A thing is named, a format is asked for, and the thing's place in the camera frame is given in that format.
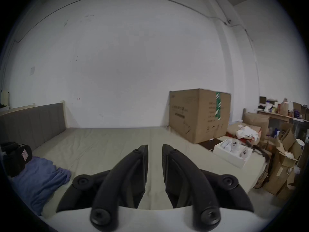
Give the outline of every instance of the screw hole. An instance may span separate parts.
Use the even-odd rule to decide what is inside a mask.
[[[96,218],[102,218],[102,213],[101,212],[96,212],[95,213]]]
[[[211,211],[208,213],[208,216],[210,219],[214,219],[216,217],[216,214],[213,211]]]

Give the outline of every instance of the concrete floor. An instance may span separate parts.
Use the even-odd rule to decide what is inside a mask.
[[[285,201],[278,199],[263,188],[252,188],[248,196],[253,204],[255,214],[261,218],[274,218],[285,204]]]

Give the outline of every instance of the white box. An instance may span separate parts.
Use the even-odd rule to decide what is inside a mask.
[[[248,159],[250,158],[251,156],[251,153],[252,153],[252,149],[247,147],[247,146],[244,146],[244,145],[241,145],[239,144],[239,147],[243,147],[243,149],[247,149],[248,151],[248,156],[244,159],[242,157],[239,157],[235,154],[233,154],[232,152],[228,152],[226,151],[224,148],[222,148],[221,144],[222,143],[219,143],[217,144],[215,147],[214,147],[214,151],[213,153],[219,157],[221,157],[222,159],[226,160],[227,162],[229,162],[230,164],[238,167],[238,168],[243,168],[243,166],[245,165],[245,163],[248,161]]]

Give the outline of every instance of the electrical wire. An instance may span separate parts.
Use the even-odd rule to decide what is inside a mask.
[[[19,40],[19,41],[17,41],[17,40],[14,40],[14,42],[16,42],[16,43],[20,43],[21,41],[22,41],[22,39],[37,25],[37,24],[39,24],[41,21],[43,21],[44,19],[46,19],[47,17],[49,17],[50,15],[52,15],[53,13],[55,13],[55,12],[57,12],[58,10],[61,10],[61,9],[63,9],[63,8],[65,8],[65,7],[67,7],[67,6],[69,6],[69,5],[72,5],[72,4],[74,4],[74,3],[76,3],[76,2],[80,2],[80,1],[83,1],[83,0],[77,0],[77,1],[74,1],[74,2],[71,2],[71,3],[69,3],[69,4],[67,4],[67,5],[65,5],[65,6],[62,6],[61,8],[59,8],[59,9],[57,9],[57,10],[55,10],[55,11],[53,11],[52,13],[50,13],[50,14],[48,14],[47,16],[45,16],[43,19],[41,19],[38,23],[36,23],[31,29],[29,29],[29,31]],[[241,25],[241,24],[236,24],[236,25],[228,25],[225,21],[223,21],[221,18],[219,18],[219,17],[215,17],[215,16],[208,16],[208,15],[206,15],[206,14],[203,14],[202,12],[200,12],[200,11],[198,11],[198,10],[196,10],[196,9],[193,9],[192,7],[190,7],[190,6],[187,6],[187,5],[185,5],[185,4],[182,4],[182,3],[180,3],[180,2],[176,2],[176,1],[174,1],[174,0],[166,0],[166,1],[169,1],[169,2],[173,2],[173,3],[176,3],[176,4],[179,4],[179,5],[181,5],[181,6],[183,6],[183,7],[186,7],[186,8],[188,8],[188,9],[190,9],[190,10],[193,10],[193,11],[195,11],[196,13],[199,13],[200,15],[202,15],[202,16],[204,16],[204,17],[206,17],[206,18],[208,18],[208,19],[216,19],[216,20],[219,20],[219,21],[221,21],[221,22],[223,22],[224,23],[224,25],[226,25],[226,26],[228,26],[228,27],[235,27],[235,26],[241,26],[244,30],[245,30],[245,32],[246,32],[246,34],[247,34],[247,36],[248,36],[248,38],[252,41],[252,39],[251,39],[251,37],[249,36],[249,34],[247,33],[247,30],[243,27],[243,25]]]
[[[49,17],[49,16],[52,15],[53,13],[55,13],[55,12],[57,12],[57,11],[59,11],[59,10],[65,8],[65,7],[69,6],[69,5],[72,5],[72,4],[74,4],[74,3],[80,2],[80,1],[83,1],[83,0],[77,0],[77,1],[71,2],[71,3],[67,4],[67,5],[62,6],[61,8],[59,8],[59,9],[53,11],[52,13],[48,14],[48,15],[45,16],[43,19],[41,19],[38,23],[36,23],[31,29],[29,29],[29,31],[28,31],[19,41],[17,41],[17,40],[14,39],[14,42],[13,42],[13,43],[15,43],[15,42],[16,42],[16,43],[20,43],[20,42],[24,39],[24,37],[25,37],[36,25],[38,25],[41,21],[43,21],[44,19],[46,19],[47,17]],[[174,0],[166,0],[166,1],[179,4],[179,5],[183,6],[183,7],[186,7],[186,8],[188,8],[188,9],[190,9],[190,10],[195,11],[196,13],[198,13],[198,14],[200,14],[200,15],[202,15],[202,16],[208,18],[208,19],[219,20],[219,21],[221,21],[221,22],[222,22],[225,26],[227,26],[227,27],[231,27],[231,28],[232,28],[232,27],[236,27],[236,26],[242,27],[242,28],[244,29],[244,31],[246,32],[246,35],[247,35],[247,37],[248,37],[248,39],[249,39],[249,42],[250,42],[250,46],[251,46],[251,49],[252,49],[252,53],[253,53],[253,55],[254,55],[255,66],[256,66],[256,69],[257,69],[258,87],[260,87],[257,60],[256,60],[256,56],[255,56],[255,51],[254,51],[253,45],[252,45],[252,43],[251,43],[251,42],[253,42],[253,40],[252,40],[252,38],[250,37],[250,35],[248,34],[247,30],[245,29],[245,27],[244,27],[243,25],[241,25],[241,24],[229,25],[228,23],[226,23],[225,21],[223,21],[223,20],[222,20],[221,18],[219,18],[219,17],[206,15],[206,14],[204,14],[204,13],[202,13],[202,12],[200,12],[200,11],[198,11],[198,10],[196,10],[196,9],[194,9],[194,8],[192,8],[192,7],[190,7],[190,6],[187,6],[187,5],[185,5],[185,4],[182,4],[182,3],[180,3],[180,2],[176,2],[176,1],[174,1]]]

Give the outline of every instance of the black bag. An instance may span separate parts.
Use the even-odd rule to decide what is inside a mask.
[[[25,168],[25,164],[32,159],[32,151],[29,145],[18,145],[16,142],[1,144],[3,155],[3,165],[6,173],[11,176],[17,176]]]

